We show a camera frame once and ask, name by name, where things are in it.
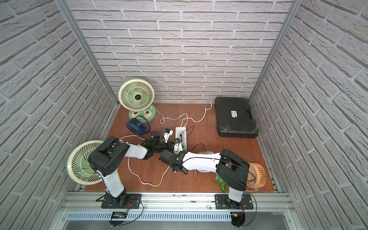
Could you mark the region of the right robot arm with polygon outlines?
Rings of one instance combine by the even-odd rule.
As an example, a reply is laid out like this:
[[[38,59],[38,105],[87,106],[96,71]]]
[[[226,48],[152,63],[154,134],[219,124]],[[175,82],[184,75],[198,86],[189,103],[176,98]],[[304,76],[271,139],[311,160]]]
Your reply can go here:
[[[237,203],[241,202],[247,188],[250,164],[229,149],[214,154],[188,151],[175,154],[164,150],[159,160],[170,166],[174,172],[203,170],[216,173],[229,186],[229,199]]]

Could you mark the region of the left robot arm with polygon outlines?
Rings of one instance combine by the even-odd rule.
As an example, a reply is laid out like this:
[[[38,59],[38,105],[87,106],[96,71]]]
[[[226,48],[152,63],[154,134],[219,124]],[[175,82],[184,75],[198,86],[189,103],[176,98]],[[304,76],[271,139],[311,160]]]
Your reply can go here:
[[[126,189],[121,183],[118,167],[125,157],[147,160],[155,153],[172,150],[174,143],[165,141],[159,132],[136,145],[111,136],[100,144],[88,158],[88,162],[103,180],[106,194],[110,198],[123,199]]]

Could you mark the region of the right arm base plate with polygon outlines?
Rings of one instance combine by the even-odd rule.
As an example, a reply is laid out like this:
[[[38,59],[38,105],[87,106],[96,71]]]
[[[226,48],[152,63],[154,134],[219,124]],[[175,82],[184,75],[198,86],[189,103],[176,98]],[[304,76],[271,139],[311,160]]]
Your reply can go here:
[[[216,194],[214,195],[214,198],[216,209],[254,209],[252,197],[250,194],[243,194],[240,202],[231,200],[226,194]]]

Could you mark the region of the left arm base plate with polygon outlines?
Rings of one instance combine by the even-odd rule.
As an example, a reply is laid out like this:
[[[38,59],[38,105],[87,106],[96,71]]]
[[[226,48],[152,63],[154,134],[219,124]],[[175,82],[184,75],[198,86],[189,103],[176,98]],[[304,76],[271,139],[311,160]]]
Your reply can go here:
[[[142,194],[122,194],[119,197],[113,197],[105,194],[102,200],[102,209],[139,209]]]

